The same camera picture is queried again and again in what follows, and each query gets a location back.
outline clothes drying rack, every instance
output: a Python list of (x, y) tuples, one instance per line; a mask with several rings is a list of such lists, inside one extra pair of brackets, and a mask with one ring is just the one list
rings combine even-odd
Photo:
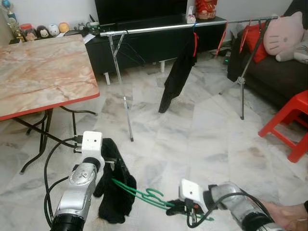
[[(243, 73), (241, 74), (241, 76), (238, 77), (238, 79), (236, 80), (235, 84), (240, 84), (241, 86), (241, 107), (242, 107), (242, 111), (241, 111), (241, 116), (240, 118), (242, 120), (244, 120), (244, 84), (245, 84), (245, 75), (246, 72), (249, 68), (249, 65), (254, 57), (254, 55), (256, 54), (259, 45), (261, 44), (263, 38), (264, 38), (264, 34), (271, 22), (271, 20), (273, 19), (277, 19), (278, 16), (271, 16), (271, 17), (260, 17), (260, 18), (253, 18), (253, 19), (246, 19), (246, 20), (221, 20), (221, 21), (213, 21), (213, 22), (200, 22), (200, 23), (195, 23), (195, 24), (181, 24), (181, 25), (174, 25), (174, 26), (160, 26), (160, 27), (150, 27), (150, 28), (143, 28), (143, 29), (133, 29), (133, 30), (119, 30), (119, 31), (108, 31), (108, 32), (102, 32), (100, 33), (101, 37), (108, 37), (109, 39), (109, 45), (110, 45), (110, 49), (111, 52), (113, 54), (113, 60), (114, 60), (114, 64), (115, 64), (115, 70), (116, 70), (116, 74), (117, 74), (117, 78), (120, 84), (120, 88), (121, 88), (121, 93), (123, 95), (123, 99), (124, 99), (124, 108), (125, 108), (125, 114), (127, 117), (127, 121), (128, 121), (128, 128), (129, 128), (129, 135), (130, 135), (130, 141), (134, 141), (133, 138), (133, 133), (132, 133), (132, 129), (131, 129), (131, 123), (130, 123), (130, 118), (129, 118), (129, 112), (128, 112), (128, 105), (127, 105), (127, 100), (126, 100), (126, 96), (125, 96), (125, 91), (124, 91), (124, 86), (122, 83), (122, 77), (121, 77), (121, 73), (120, 73), (120, 69), (119, 69), (119, 65), (117, 62), (117, 58), (116, 55), (121, 47), (121, 44), (123, 42), (124, 36), (126, 34), (138, 34), (138, 33), (148, 33), (148, 32), (155, 32), (155, 31), (164, 31), (164, 30), (176, 30), (176, 29), (183, 29), (183, 28), (192, 28), (193, 26), (195, 27), (200, 27), (200, 26), (214, 26), (214, 25), (221, 25), (221, 24), (231, 24), (231, 23), (245, 23), (245, 22), (253, 22), (253, 21), (258, 21), (259, 23), (259, 28), (260, 28), (260, 35), (258, 38), (258, 41), (256, 43), (256, 46), (253, 50), (253, 52), (251, 53), (248, 62), (244, 68)], [(265, 25), (263, 28), (261, 28), (261, 22), (265, 21)], [(114, 45), (114, 41), (113, 41), (113, 36), (121, 36), (120, 40), (115, 48)]]

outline cushion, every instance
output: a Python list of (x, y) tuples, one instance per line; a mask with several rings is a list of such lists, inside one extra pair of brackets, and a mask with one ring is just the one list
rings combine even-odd
[[(254, 26), (246, 26), (245, 31), (248, 29), (247, 37), (246, 37), (246, 44), (249, 48), (249, 51), (252, 52), (257, 44), (257, 41), (259, 39), (260, 30), (259, 30), (259, 24)], [(255, 56), (254, 61), (256, 63), (260, 62), (261, 60), (265, 59), (267, 57), (267, 52), (264, 49), (263, 43), (260, 44)]]
[(301, 12), (296, 12), (269, 23), (264, 35), (264, 47), (268, 54), (277, 55), (300, 43), (304, 34), (302, 16)]
[(308, 68), (296, 60), (279, 63), (269, 55), (258, 64), (251, 63), (248, 73), (287, 99), (308, 87)]

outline white wall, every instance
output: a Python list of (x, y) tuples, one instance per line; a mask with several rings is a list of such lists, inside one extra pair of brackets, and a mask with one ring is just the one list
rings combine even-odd
[[(187, 5), (194, 5), (194, 0), (188, 0)], [(216, 16), (227, 20), (250, 19), (251, 17), (266, 17), (272, 14), (282, 15), (292, 0), (218, 0)], [(225, 40), (231, 39), (230, 29), (236, 25), (228, 25)]]
[(90, 21), (89, 14), (98, 20), (94, 0), (10, 0), (19, 24), (39, 25), (69, 23), (73, 28), (78, 23)]
[[(89, 13), (98, 19), (94, 0), (10, 0), (20, 24), (48, 26), (67, 22), (73, 28), (77, 23), (88, 22)], [(227, 20), (281, 15), (292, 0), (218, 0), (217, 16)]]

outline metal rack leg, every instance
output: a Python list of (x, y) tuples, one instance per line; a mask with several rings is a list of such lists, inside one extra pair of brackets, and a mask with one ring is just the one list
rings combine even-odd
[(124, 108), (125, 108), (125, 114), (126, 114), (127, 122), (128, 122), (130, 141), (133, 142), (134, 138), (133, 138), (133, 133), (132, 133), (131, 124), (130, 124), (128, 105), (127, 105), (127, 101), (126, 101), (126, 96), (125, 96), (124, 86), (123, 86), (123, 83), (122, 83), (122, 78), (121, 78), (121, 73), (120, 73), (119, 65), (117, 63), (117, 58), (116, 58), (116, 54), (117, 54), (117, 52), (120, 49), (121, 43), (122, 43), (123, 38), (124, 38), (124, 34), (121, 35), (120, 41), (119, 41), (116, 49), (114, 47), (114, 42), (113, 42), (112, 35), (109, 35), (108, 38), (109, 38), (110, 49), (111, 49), (111, 52), (113, 54), (113, 59), (114, 59), (114, 63), (115, 63), (115, 69), (116, 69), (116, 73), (117, 73), (117, 78), (119, 80), (119, 84), (120, 84), (120, 87), (121, 87), (121, 92), (122, 92), (123, 99), (124, 99)]
[(260, 46), (260, 44), (261, 44), (261, 42), (263, 40), (263, 38), (264, 38), (264, 34), (265, 34), (269, 24), (270, 24), (270, 21), (271, 21), (271, 19), (267, 19), (265, 21), (265, 25), (264, 25), (263, 29), (260, 29), (260, 36), (259, 36), (259, 39), (258, 39), (258, 41), (256, 43), (256, 46), (255, 46), (254, 50), (252, 51), (252, 53), (251, 53), (251, 55), (249, 57), (249, 60), (248, 60), (248, 62), (246, 64), (246, 66), (245, 66), (245, 69), (244, 69), (242, 75), (240, 77), (238, 77), (238, 80), (237, 80), (240, 83), (240, 85), (241, 85), (241, 108), (242, 108), (242, 111), (241, 111), (241, 116), (240, 117), (241, 117), (242, 120), (244, 120), (244, 85), (245, 85), (245, 75), (247, 73), (247, 70), (249, 68), (249, 65), (251, 64), (251, 61), (252, 61), (253, 57), (255, 56), (255, 54), (256, 54), (256, 52), (257, 52), (257, 50), (258, 50), (258, 48), (259, 48), (259, 46)]
[(242, 114), (241, 119), (244, 120), (244, 82), (241, 83), (241, 107), (242, 107)]
[[(45, 114), (47, 116), (47, 121), (46, 121), (46, 127), (45, 127), (45, 121), (42, 122), (42, 126), (41, 126), (41, 130), (45, 131), (45, 132), (49, 132), (49, 128), (50, 128), (50, 124), (51, 124), (51, 117), (52, 117), (52, 111), (53, 109), (48, 109), (45, 111)], [(23, 168), (21, 169), (20, 171), (20, 174), (24, 174), (26, 168), (32, 164), (34, 161), (36, 161), (37, 159), (39, 159), (45, 149), (46, 149), (46, 144), (47, 144), (47, 136), (45, 136), (44, 134), (41, 133), (41, 136), (40, 136), (40, 141), (39, 141), (39, 153), (33, 157), (31, 160), (29, 160), (24, 166)]]
[(225, 89), (223, 89), (223, 90), (219, 93), (219, 95), (222, 95), (222, 94), (225, 93), (227, 90), (229, 90), (229, 89), (235, 87), (235, 86), (238, 85), (238, 84), (239, 84), (239, 81), (236, 80), (235, 82), (232, 83), (231, 86), (228, 86), (228, 87), (226, 87)]

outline red table edge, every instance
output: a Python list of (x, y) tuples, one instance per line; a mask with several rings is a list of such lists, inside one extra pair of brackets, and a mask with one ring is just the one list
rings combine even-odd
[(68, 105), (68, 104), (72, 104), (72, 103), (77, 103), (77, 102), (81, 102), (81, 101), (85, 101), (85, 100), (94, 99), (94, 98), (97, 98), (99, 96), (100, 96), (100, 93), (98, 92), (95, 95), (90, 95), (90, 96), (86, 96), (86, 97), (75, 99), (75, 100), (69, 100), (69, 101), (65, 101), (65, 102), (62, 102), (62, 103), (55, 103), (55, 104), (51, 104), (51, 105), (48, 105), (48, 106), (38, 107), (38, 108), (35, 108), (35, 109), (23, 111), (23, 112), (17, 112), (17, 113), (13, 113), (13, 114), (9, 114), (9, 115), (0, 116), (0, 121), (6, 120), (6, 119), (12, 119), (12, 118), (18, 117), (18, 116), (24, 116), (24, 115), (35, 113), (35, 112), (45, 111), (47, 109), (60, 107), (60, 106), (64, 106), (64, 105)]

